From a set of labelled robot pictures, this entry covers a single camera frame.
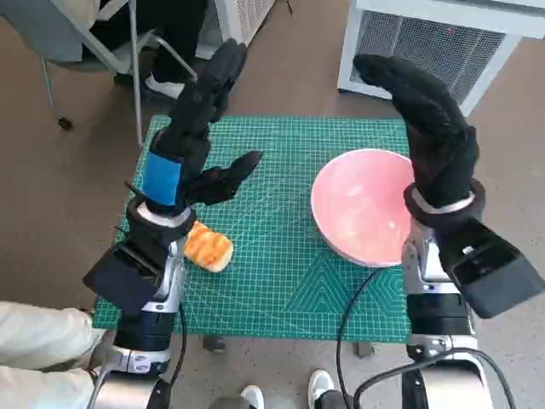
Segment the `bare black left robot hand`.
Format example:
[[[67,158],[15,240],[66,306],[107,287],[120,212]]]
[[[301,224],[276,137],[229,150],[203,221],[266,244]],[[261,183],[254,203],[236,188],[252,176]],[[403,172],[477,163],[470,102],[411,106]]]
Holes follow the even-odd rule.
[[[211,147],[209,126],[224,115],[246,58],[244,43],[226,40],[198,79],[184,87],[169,113],[169,125],[154,134],[141,186],[150,211],[173,216],[191,205],[228,201],[260,163],[262,152],[253,150],[227,168],[204,168]]]

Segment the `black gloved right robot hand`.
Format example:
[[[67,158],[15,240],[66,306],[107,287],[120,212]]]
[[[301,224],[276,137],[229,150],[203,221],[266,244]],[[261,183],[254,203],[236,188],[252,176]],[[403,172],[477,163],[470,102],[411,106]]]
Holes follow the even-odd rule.
[[[423,199],[438,209],[468,198],[479,157],[476,129],[445,83],[400,57],[360,54],[353,65],[362,81],[392,96]]]

